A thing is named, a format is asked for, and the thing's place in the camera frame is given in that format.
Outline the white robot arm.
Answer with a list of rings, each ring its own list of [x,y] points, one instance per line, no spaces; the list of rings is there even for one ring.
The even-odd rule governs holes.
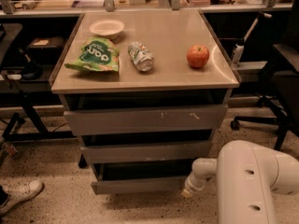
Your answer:
[[[278,224],[272,194],[299,191],[299,161],[289,154],[249,141],[221,148],[216,159],[192,163],[182,195],[192,197],[217,181],[219,224]]]

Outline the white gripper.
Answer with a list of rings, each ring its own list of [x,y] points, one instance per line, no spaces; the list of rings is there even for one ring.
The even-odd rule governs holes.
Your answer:
[[[210,179],[211,176],[199,176],[191,172],[185,180],[185,188],[182,190],[181,195],[185,198],[191,198],[193,194],[203,190]]]

